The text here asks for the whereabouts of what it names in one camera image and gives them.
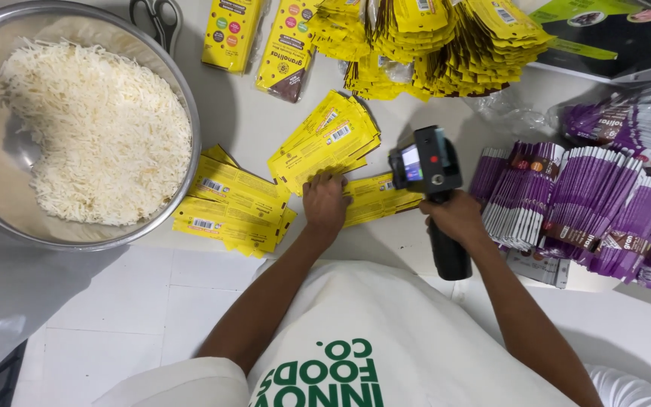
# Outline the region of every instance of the barcode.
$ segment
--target barcode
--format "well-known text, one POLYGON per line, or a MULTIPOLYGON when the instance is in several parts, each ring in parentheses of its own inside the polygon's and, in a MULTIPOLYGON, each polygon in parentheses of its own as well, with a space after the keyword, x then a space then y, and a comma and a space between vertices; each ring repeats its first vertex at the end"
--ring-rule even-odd
POLYGON ((203 181, 201 182, 204 186, 208 187, 209 189, 216 190, 220 192, 220 190, 223 189, 223 185, 221 183, 215 182, 213 180, 209 180, 207 178, 203 178, 203 181))
POLYGON ((420 12, 431 10, 431 7, 428 5, 428 0, 416 0, 416 4, 420 12))
POLYGON ((497 8, 496 12, 499 14, 501 19, 504 20, 504 23, 511 24, 514 21, 517 21, 516 18, 512 17, 511 14, 504 9, 497 8))
POLYGON ((338 113, 331 112, 330 115, 328 116, 328 119, 325 119, 326 125, 329 124, 330 122, 332 122, 333 119, 335 119, 336 117, 338 117, 338 113))
POLYGON ((197 227, 202 227, 204 229, 212 230, 212 228, 215 226, 215 223, 210 222, 209 220, 204 220, 204 219, 200 219, 200 218, 193 218, 193 225, 197 226, 197 227))
POLYGON ((338 130, 337 132, 333 133, 330 135, 330 139, 333 141, 338 141, 340 140, 343 136, 347 135, 348 133, 351 132, 350 127, 348 126, 343 126, 342 129, 338 130))

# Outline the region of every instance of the white tile floor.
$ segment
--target white tile floor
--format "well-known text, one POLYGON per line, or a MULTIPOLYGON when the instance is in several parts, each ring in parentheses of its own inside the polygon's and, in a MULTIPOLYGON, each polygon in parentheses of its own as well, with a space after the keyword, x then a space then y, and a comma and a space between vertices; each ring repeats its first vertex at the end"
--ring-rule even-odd
MULTIPOLYGON (((80 407, 193 355, 263 260, 131 246, 29 339, 13 407, 80 407)), ((451 295, 453 285, 427 278, 451 295)))

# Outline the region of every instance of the scissors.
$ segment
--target scissors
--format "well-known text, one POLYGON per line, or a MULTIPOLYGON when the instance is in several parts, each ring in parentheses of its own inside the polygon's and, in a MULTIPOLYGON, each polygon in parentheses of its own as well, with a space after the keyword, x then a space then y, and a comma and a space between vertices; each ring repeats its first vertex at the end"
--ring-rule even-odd
POLYGON ((171 57, 175 57, 175 42, 177 41, 177 34, 180 32, 182 26, 182 13, 180 8, 172 0, 130 0, 130 20, 132 24, 137 25, 134 21, 134 8, 138 3, 143 3, 150 21, 155 26, 155 41, 159 43, 171 57), (174 10, 175 23, 167 24, 165 22, 162 7, 167 4, 174 10))

